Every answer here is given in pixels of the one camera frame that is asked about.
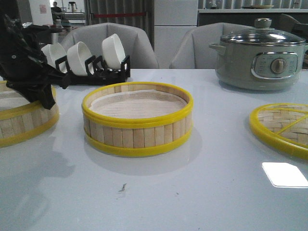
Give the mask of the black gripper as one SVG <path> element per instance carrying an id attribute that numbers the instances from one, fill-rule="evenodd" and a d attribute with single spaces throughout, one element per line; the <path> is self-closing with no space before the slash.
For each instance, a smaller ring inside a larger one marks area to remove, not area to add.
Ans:
<path id="1" fill-rule="evenodd" d="M 9 87 L 45 109 L 55 105 L 51 84 L 67 88 L 70 78 L 52 67 L 40 43 L 51 43 L 58 30 L 49 26 L 23 27 L 14 0 L 0 2 L 0 74 Z"/>

